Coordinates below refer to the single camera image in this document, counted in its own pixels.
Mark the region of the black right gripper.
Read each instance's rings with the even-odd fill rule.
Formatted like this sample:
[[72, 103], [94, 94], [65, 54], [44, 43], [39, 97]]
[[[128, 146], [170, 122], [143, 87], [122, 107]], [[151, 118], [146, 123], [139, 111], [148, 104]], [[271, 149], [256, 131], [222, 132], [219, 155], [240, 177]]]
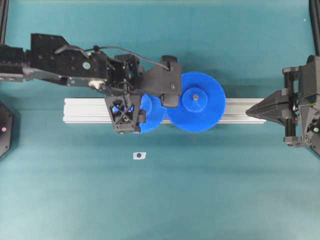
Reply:
[[[246, 110], [246, 115], [285, 125], [283, 141], [292, 148], [306, 147], [320, 156], [320, 57], [310, 55], [305, 65], [282, 70], [287, 95], [277, 90]], [[289, 109], [293, 119], [283, 116]]]

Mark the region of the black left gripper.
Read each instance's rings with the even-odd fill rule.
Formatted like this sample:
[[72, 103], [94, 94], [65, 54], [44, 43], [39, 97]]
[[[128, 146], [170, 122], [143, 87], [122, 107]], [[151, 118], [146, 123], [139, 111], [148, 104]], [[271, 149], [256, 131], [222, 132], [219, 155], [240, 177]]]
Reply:
[[110, 57], [95, 51], [91, 59], [98, 64], [93, 70], [98, 78], [88, 81], [88, 87], [107, 95], [104, 99], [113, 129], [117, 133], [141, 133], [140, 124], [146, 122], [141, 109], [142, 96], [134, 91], [138, 85], [140, 60], [132, 54]]

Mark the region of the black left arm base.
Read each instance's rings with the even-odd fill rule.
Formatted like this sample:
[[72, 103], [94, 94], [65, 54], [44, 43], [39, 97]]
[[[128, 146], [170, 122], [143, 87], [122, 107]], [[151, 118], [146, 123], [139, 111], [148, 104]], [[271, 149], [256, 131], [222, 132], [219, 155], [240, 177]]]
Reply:
[[0, 157], [11, 148], [14, 114], [0, 102]]

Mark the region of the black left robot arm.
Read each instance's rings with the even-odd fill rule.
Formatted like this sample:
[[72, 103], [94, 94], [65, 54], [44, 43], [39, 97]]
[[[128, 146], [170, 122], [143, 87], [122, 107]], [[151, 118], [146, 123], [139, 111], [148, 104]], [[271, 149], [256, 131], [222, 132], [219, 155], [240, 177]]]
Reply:
[[99, 46], [85, 51], [62, 36], [33, 33], [29, 50], [0, 46], [0, 80], [34, 79], [69, 87], [85, 87], [105, 95], [116, 132], [140, 133], [146, 112], [141, 94], [135, 94], [139, 59], [132, 54], [110, 57]]

